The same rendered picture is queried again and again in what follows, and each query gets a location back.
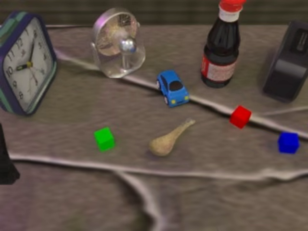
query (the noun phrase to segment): green cube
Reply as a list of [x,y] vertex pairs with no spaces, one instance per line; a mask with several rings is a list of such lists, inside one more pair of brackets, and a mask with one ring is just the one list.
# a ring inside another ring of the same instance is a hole
[[115,146],[114,136],[108,127],[94,132],[94,138],[96,140],[98,149],[101,152],[112,149]]

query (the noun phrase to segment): black speaker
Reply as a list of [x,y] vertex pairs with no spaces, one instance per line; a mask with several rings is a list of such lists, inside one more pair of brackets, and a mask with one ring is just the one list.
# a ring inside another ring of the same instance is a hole
[[270,66],[263,92],[282,102],[296,99],[308,75],[308,23],[292,21]]
[[14,184],[20,178],[6,148],[2,124],[0,124],[0,185]]

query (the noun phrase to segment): red label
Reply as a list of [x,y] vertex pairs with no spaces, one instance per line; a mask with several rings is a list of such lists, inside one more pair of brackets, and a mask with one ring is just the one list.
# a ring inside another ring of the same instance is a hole
[[235,70],[235,62],[229,65],[216,65],[211,63],[205,55],[203,55],[201,73],[205,78],[215,82],[224,82],[230,79]]

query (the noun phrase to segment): bottle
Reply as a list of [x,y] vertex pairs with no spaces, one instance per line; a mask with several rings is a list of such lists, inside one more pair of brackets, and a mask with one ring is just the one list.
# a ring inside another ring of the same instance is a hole
[[202,81],[213,88],[225,87],[231,80],[239,55],[238,19],[246,0],[221,0],[219,16],[204,47]]

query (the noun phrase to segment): toy car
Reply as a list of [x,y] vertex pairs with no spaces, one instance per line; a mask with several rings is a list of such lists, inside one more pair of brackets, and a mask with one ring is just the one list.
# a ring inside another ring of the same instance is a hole
[[161,90],[165,103],[169,107],[175,107],[189,101],[188,91],[174,70],[159,73],[156,86]]

